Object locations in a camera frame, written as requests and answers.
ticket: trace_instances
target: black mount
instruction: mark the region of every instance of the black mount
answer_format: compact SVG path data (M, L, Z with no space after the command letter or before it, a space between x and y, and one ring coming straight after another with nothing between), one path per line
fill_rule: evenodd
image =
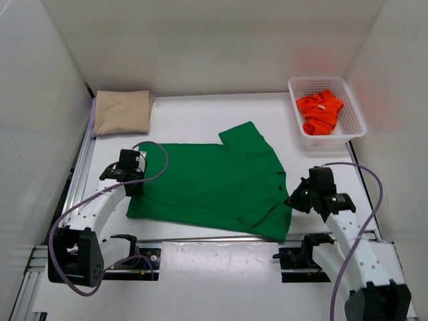
M348 321L405 321L411 302L406 284L392 282L387 286L374 286L350 293L345 303Z
M116 168L107 167L100 176L100 180L116 179L118 182L135 181L144 178L144 171L137 171L139 166L139 158L142 157L141 152L130 149L122 149L120 151L119 161L116 163ZM126 196L140 197L143 196L142 188L144 183L125 185Z
M68 251L75 245L77 251ZM95 232L90 228L76 231L65 228L56 230L53 236L53 250L62 271L70 281L79 286L95 287L101 282L104 260ZM50 282L63 283L48 255L47 276Z
M333 172L328 167L314 167L309 170L309 178L301 178L298 188L286 200L286 204L300 212L309 213L311 208L321 215L324 222L328 216L339 211L355 212L355 205L348 194L338 194Z

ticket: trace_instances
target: shirt sleeve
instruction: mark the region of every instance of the shirt sleeve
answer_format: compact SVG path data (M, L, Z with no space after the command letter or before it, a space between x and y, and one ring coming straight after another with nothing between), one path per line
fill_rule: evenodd
M271 146L265 141L253 122L246 122L221 132L219 137L222 143L232 150L256 153L272 151Z

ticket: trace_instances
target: white wall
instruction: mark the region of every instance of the white wall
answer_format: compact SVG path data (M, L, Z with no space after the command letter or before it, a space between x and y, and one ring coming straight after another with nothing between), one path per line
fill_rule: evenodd
M287 90L343 76L384 0L43 0L96 90Z
M0 0L0 8L0 320L8 320L86 128L90 97L40 0Z
M354 142L356 155L385 184L381 232L395 242L422 320L428 320L427 17L426 0L387 0L347 73L369 127Z

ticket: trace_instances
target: white panel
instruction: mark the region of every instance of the white panel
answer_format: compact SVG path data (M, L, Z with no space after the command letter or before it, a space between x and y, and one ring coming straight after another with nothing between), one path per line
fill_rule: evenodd
M8 2L0 14L0 320L47 232L89 105L42 3Z
M373 251L402 282L394 247L374 244ZM103 281L91 298L50 283L45 270L33 311L61 321L329 320L333 284L283 284L277 252L276 243L164 242L159 281ZM335 320L345 320L340 296Z
M97 138L84 196L96 189L102 171L118 160L120 149L131 148L144 140L155 142L218 143L219 133L252 121L266 141L272 146L287 172L287 190L292 193L301 177L308 177L308 169L329 161L350 162L345 146L337 157L308 154L300 144L300 131L289 93L236 94L216 96L188 96L155 98L150 119L150 133L134 136ZM337 188L348 193L363 222L370 214L366 193L354 167L332 167ZM110 216L101 232L101 238L116 233L127 233L139 239L183 239L189 237L227 237L246 235L219 229L167 223L148 219L128 219L126 211L130 198L125 198ZM368 229L375 229L372 222ZM293 210L289 234L328 232L321 216Z
M43 0L92 89L273 92L343 76L384 0Z
M381 232L395 242L422 320L428 318L427 13L426 0L387 0L347 77L369 127L355 141L356 154L385 184ZM376 198L376 184L367 181Z

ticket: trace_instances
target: orange cloth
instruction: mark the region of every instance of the orange cloth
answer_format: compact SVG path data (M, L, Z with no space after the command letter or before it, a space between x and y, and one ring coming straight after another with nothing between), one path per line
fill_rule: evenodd
M306 122L303 129L308 135L330 135L336 127L343 101L329 90L296 100Z

